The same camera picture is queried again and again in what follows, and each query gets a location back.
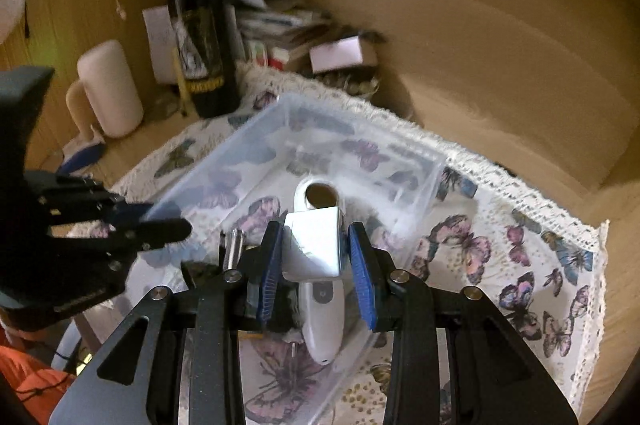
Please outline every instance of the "white box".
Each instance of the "white box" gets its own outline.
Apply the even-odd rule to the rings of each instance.
[[[359,36],[316,46],[309,54],[314,73],[378,64],[373,45]]]

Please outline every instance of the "wine bottle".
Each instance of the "wine bottle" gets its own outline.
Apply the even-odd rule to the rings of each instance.
[[[235,81],[225,87],[211,0],[175,0],[175,15],[180,64],[198,115],[213,118],[234,111],[238,92]]]

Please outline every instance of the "metal screw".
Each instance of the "metal screw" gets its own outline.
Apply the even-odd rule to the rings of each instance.
[[[151,300],[162,300],[169,294],[169,290],[165,286],[156,286],[150,292]]]
[[[475,286],[467,286],[462,290],[462,293],[464,293],[465,297],[469,300],[480,300],[482,298],[482,290]]]
[[[225,282],[233,284],[242,278],[242,274],[238,270],[227,270],[223,275]]]
[[[391,280],[396,284],[404,284],[405,282],[409,282],[411,274],[406,270],[393,270],[389,277],[391,277]]]

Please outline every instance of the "butterfly print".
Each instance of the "butterfly print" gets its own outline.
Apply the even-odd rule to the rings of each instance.
[[[184,169],[190,165],[193,165],[195,160],[187,154],[187,151],[190,147],[196,143],[196,140],[192,138],[187,138],[184,140],[178,147],[172,150],[169,154],[167,154],[166,160],[164,163],[156,170],[154,177],[159,179],[174,170]]]
[[[241,181],[242,176],[234,170],[213,170],[207,175],[207,185],[187,188],[180,193],[178,202],[188,206],[195,201],[198,208],[220,207],[228,210],[238,204],[235,188]]]
[[[324,158],[320,154],[301,152],[296,154],[296,158],[287,165],[287,172],[294,176],[301,177],[311,174],[328,174],[329,158]]]
[[[401,145],[396,145],[395,143],[391,143],[389,144],[388,149],[397,154],[398,156],[402,156],[403,158],[407,158],[410,160],[415,161],[416,163],[418,163],[420,165],[420,167],[426,172],[429,173],[433,170],[433,161],[424,157],[424,156],[420,156],[420,154],[415,153],[412,150],[409,150],[408,148],[401,146]]]
[[[155,288],[155,286],[151,286],[151,288],[146,290],[145,293],[149,293],[149,291],[153,288]],[[127,298],[126,294],[122,294],[115,297],[114,299],[111,299],[111,302],[113,303],[113,309],[115,309],[122,317],[129,315],[129,313],[133,309],[133,304]]]
[[[98,223],[89,230],[89,237],[104,239],[107,238],[113,230],[115,230],[115,228],[113,228],[109,223],[98,221]]]
[[[382,222],[374,215],[371,215],[365,224],[365,230],[369,236],[371,246],[388,251],[391,254],[398,253],[404,246],[404,242],[399,237],[390,233]]]
[[[278,97],[275,93],[271,92],[270,90],[262,91],[258,96],[255,97],[254,110],[262,110],[277,101]]]
[[[270,381],[244,404],[246,417],[259,424],[292,421],[302,404],[314,395],[317,375],[324,366],[312,360],[305,344],[261,339],[252,341],[252,345],[260,356],[262,373]]]
[[[306,128],[323,129],[345,136],[356,134],[354,128],[332,116],[320,114],[306,107],[300,107],[291,113],[289,117],[289,127],[293,132],[300,132]]]
[[[575,294],[574,300],[571,302],[569,316],[572,319],[578,319],[587,314],[587,306],[589,304],[589,287],[582,286]]]
[[[564,278],[574,286],[578,285],[578,275],[582,270],[593,269],[593,252],[570,245],[564,238],[552,231],[544,231],[542,240],[548,244],[551,250],[556,252],[556,257],[564,267]]]
[[[543,313],[543,349],[547,358],[557,349],[561,357],[565,357],[571,349],[571,334],[574,332],[574,320],[557,321],[546,311]]]
[[[223,154],[220,163],[226,166],[236,166],[241,163],[264,165],[276,157],[276,151],[261,139],[251,139],[239,142]]]
[[[340,143],[342,150],[355,154],[360,158],[360,168],[367,172],[373,172],[378,165],[389,161],[391,158],[378,151],[378,145],[367,140],[345,140]]]
[[[382,347],[385,347],[387,342],[388,342],[388,338],[386,337],[386,331],[383,331],[382,333],[378,334],[378,337],[376,338],[376,343],[373,344],[373,347],[375,349],[381,349]]]
[[[529,311],[533,301],[533,287],[535,279],[532,271],[518,278],[516,284],[505,287],[498,298],[498,305],[509,311],[506,315],[511,325],[520,336],[528,341],[542,338],[542,330],[538,323],[538,316]]]
[[[533,233],[540,233],[542,231],[542,227],[539,223],[534,221],[532,218],[527,217],[515,208],[511,211],[511,217],[513,217],[519,227],[525,227],[527,230],[532,231]]]
[[[558,268],[554,268],[554,270],[546,276],[546,281],[544,283],[544,287],[549,286],[549,284],[554,285],[554,297],[557,297],[560,294],[560,290],[562,289],[562,273]]]
[[[462,196],[465,196],[465,198],[473,199],[477,191],[478,186],[474,182],[465,178],[459,172],[455,172],[455,170],[445,167],[442,172],[436,198],[440,201],[444,201],[449,192],[459,192]]]
[[[410,170],[398,170],[388,177],[394,185],[406,185],[409,190],[418,188],[418,178]]]
[[[226,121],[229,122],[231,127],[238,130],[253,117],[254,115],[252,114],[232,114],[231,116],[227,116]]]
[[[451,405],[451,382],[440,389],[440,425],[453,423],[453,405]]]
[[[389,384],[391,383],[391,364],[381,363],[379,365],[373,365],[370,373],[373,379],[380,384],[382,394],[386,396],[389,391]]]
[[[522,264],[523,266],[531,266],[529,255],[524,249],[524,228],[523,227],[509,227],[507,228],[507,239],[513,245],[513,248],[509,251],[509,259],[516,264]]]
[[[429,271],[430,262],[431,261],[429,261],[427,258],[416,255],[411,263],[409,271],[418,279],[422,280],[423,282],[427,282],[427,279],[431,274],[431,272]]]
[[[280,200],[275,196],[266,196],[252,202],[249,211],[233,225],[244,231],[247,238],[262,238],[271,219],[277,219],[280,215]]]
[[[162,249],[145,251],[140,257],[151,268],[162,269],[170,264],[179,268],[185,261],[202,261],[206,255],[207,249],[201,243],[187,238],[180,243],[169,243]]]
[[[484,236],[475,237],[471,232],[471,221],[466,215],[450,215],[438,223],[428,237],[429,254],[434,256],[440,245],[460,248],[468,281],[476,285],[484,275],[484,265],[491,258],[491,243]]]

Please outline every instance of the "orange cloth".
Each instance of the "orange cloth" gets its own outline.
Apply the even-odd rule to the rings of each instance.
[[[48,368],[26,353],[4,346],[0,346],[0,374],[41,425],[49,423],[55,406],[76,379],[73,375]]]

